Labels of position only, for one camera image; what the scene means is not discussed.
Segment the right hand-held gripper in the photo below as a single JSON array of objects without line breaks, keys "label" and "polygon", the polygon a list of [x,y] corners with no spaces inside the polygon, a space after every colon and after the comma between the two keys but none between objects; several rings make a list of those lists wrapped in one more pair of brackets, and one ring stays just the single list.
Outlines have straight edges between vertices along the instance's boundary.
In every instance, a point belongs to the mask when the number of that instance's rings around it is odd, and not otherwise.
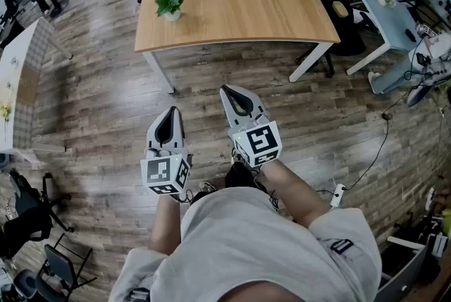
[{"label": "right hand-held gripper", "polygon": [[260,167],[279,158],[282,151],[278,126],[263,102],[248,89],[223,84],[220,97],[231,130],[235,150],[251,167]]}]

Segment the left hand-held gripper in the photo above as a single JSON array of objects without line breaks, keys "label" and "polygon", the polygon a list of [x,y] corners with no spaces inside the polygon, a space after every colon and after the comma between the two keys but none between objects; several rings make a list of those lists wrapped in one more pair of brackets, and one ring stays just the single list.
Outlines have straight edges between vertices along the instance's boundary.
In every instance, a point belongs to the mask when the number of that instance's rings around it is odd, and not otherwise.
[{"label": "left hand-held gripper", "polygon": [[177,107],[171,106],[151,124],[147,131],[147,146],[140,161],[142,185],[158,195],[185,192],[191,162],[187,149],[158,150],[164,144],[184,147],[183,119]]}]

